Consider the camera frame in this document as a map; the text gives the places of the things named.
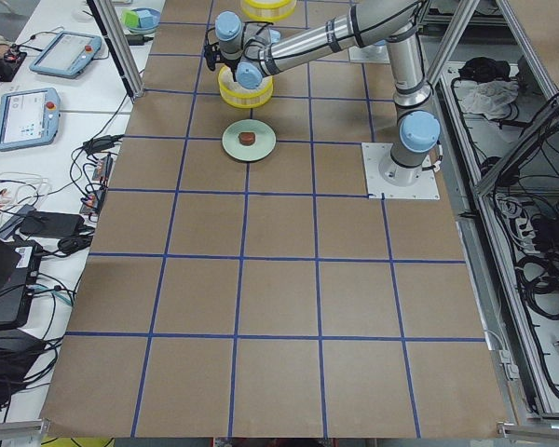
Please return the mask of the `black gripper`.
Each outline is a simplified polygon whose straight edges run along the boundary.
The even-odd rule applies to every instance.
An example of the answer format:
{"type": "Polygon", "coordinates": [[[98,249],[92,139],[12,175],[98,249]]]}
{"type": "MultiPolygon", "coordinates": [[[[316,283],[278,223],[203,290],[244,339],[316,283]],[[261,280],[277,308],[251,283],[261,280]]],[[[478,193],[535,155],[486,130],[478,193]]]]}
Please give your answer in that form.
{"type": "Polygon", "coordinates": [[[222,55],[217,41],[211,40],[213,28],[209,28],[204,37],[203,58],[210,71],[215,71],[218,64],[222,62],[222,55]]]}

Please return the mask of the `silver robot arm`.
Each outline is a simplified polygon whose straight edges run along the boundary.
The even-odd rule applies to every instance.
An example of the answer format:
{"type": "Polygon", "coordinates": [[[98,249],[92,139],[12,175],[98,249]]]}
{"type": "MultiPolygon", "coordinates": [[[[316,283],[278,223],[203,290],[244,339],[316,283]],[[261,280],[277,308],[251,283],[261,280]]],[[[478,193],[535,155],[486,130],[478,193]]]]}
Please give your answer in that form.
{"type": "Polygon", "coordinates": [[[219,138],[235,121],[259,119],[284,147],[350,149],[376,136],[391,142],[391,166],[419,168],[441,132],[429,111],[431,87],[416,28],[419,8],[417,1],[361,1],[289,36],[281,36],[271,20],[216,10],[205,35],[208,68],[219,68],[247,94],[283,77],[291,84],[287,96],[261,111],[199,94],[191,136],[219,138]]]}

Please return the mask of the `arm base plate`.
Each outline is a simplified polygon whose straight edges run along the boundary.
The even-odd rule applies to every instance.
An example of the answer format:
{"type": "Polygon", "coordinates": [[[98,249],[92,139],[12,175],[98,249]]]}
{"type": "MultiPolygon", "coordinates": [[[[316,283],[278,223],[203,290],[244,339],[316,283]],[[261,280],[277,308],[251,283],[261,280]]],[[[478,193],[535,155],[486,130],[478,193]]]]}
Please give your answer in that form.
{"type": "Polygon", "coordinates": [[[372,199],[439,200],[429,155],[421,166],[403,168],[391,158],[392,143],[361,144],[366,194],[372,199]]]}

